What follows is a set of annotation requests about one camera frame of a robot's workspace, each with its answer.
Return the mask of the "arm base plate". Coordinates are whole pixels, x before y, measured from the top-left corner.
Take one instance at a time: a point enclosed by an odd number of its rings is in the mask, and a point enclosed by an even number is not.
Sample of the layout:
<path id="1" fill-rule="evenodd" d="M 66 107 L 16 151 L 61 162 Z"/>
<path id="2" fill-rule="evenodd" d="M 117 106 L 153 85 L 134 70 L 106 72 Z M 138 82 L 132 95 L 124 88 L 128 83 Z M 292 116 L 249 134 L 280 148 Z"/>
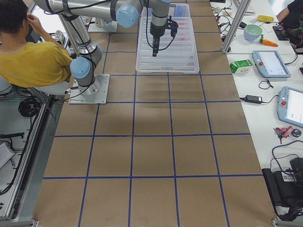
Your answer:
<path id="1" fill-rule="evenodd" d="M 117 22 L 93 17 L 88 23 L 90 33 L 116 33 Z"/>
<path id="2" fill-rule="evenodd" d="M 90 87 L 81 87 L 74 79 L 73 87 L 68 99 L 71 105 L 90 105 L 90 104 L 106 104 L 108 86 L 110 81 L 109 74 L 95 74 L 95 81 Z"/>

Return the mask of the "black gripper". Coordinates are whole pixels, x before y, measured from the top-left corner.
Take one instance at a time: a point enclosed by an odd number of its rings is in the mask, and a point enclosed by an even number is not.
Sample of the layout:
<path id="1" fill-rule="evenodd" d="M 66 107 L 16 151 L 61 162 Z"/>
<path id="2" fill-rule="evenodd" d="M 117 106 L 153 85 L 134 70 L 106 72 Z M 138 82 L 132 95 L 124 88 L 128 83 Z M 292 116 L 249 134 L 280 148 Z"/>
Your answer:
<path id="1" fill-rule="evenodd" d="M 158 17 L 156 15 L 151 16 L 150 33 L 153 36 L 152 42 L 152 56 L 156 57 L 159 52 L 160 37 L 165 33 L 165 30 L 170 30 L 171 37 L 175 37 L 178 32 L 178 24 L 176 21 L 169 17 Z"/>

